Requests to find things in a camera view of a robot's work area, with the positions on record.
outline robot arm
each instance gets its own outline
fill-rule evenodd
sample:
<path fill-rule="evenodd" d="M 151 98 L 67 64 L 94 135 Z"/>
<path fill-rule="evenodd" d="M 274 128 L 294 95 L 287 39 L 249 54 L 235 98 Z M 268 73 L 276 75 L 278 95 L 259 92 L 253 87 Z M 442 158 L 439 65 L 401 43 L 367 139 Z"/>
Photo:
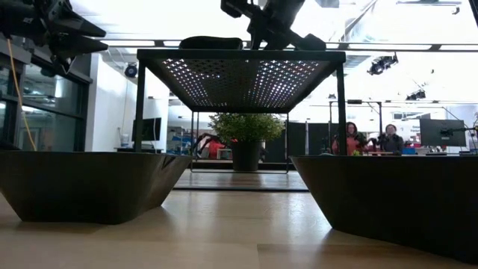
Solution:
<path fill-rule="evenodd" d="M 88 38 L 106 32 L 75 13 L 69 0 L 0 0 L 0 31 L 6 38 L 14 35 L 47 45 L 52 63 L 64 74 L 76 56 L 108 49 Z"/>
<path fill-rule="evenodd" d="M 292 44 L 299 50 L 325 50 L 326 44 L 308 34 L 302 38 L 291 30 L 297 13 L 305 0 L 268 0 L 262 10 L 248 0 L 221 0 L 221 9 L 228 15 L 251 19 L 247 31 L 251 34 L 252 49 L 259 49 L 267 42 L 266 50 L 283 50 Z"/>

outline shelf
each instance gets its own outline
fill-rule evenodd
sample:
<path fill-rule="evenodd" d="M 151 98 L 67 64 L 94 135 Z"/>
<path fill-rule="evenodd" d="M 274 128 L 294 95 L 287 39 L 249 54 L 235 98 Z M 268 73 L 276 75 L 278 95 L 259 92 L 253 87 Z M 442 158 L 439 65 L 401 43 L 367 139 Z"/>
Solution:
<path fill-rule="evenodd" d="M 289 113 L 345 62 L 345 52 L 138 49 L 194 112 Z"/>

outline computer monitor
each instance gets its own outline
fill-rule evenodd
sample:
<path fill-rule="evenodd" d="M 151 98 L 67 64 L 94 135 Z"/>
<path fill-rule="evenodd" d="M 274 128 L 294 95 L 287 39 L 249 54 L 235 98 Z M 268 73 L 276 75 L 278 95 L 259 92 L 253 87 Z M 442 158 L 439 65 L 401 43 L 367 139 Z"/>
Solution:
<path fill-rule="evenodd" d="M 142 141 L 159 141 L 161 118 L 143 119 Z M 133 141 L 136 138 L 136 120 L 133 122 Z"/>
<path fill-rule="evenodd" d="M 466 146 L 463 120 L 420 119 L 420 138 L 422 146 Z"/>

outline yellow cable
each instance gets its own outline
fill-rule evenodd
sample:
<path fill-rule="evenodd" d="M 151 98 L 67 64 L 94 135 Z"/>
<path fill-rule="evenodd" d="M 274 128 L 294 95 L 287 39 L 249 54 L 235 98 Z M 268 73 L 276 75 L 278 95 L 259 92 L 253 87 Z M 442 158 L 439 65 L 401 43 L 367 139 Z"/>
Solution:
<path fill-rule="evenodd" d="M 28 127 L 27 117 L 25 116 L 25 112 L 23 111 L 23 107 L 22 107 L 23 106 L 22 94 L 20 93 L 20 87 L 18 85 L 18 80 L 16 79 L 15 62 L 13 61 L 12 44 L 10 42 L 10 39 L 7 39 L 7 44 L 8 44 L 8 51 L 10 52 L 10 64 L 12 66 L 13 80 L 15 81 L 16 94 L 18 95 L 18 105 L 20 106 L 20 110 L 22 112 L 23 121 L 25 122 L 25 127 L 27 129 L 28 137 L 30 138 L 30 143 L 33 146 L 33 150 L 37 151 L 37 146 L 35 146 L 35 142 L 33 141 L 33 138 L 31 137 L 30 128 Z"/>

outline plant pot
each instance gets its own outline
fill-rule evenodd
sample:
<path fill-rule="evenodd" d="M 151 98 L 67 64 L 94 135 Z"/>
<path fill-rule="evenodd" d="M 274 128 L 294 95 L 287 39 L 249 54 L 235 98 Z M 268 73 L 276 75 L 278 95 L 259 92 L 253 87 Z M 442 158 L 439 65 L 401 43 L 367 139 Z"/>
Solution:
<path fill-rule="evenodd" d="M 257 171 L 261 153 L 261 142 L 232 143 L 232 168 L 234 171 Z"/>

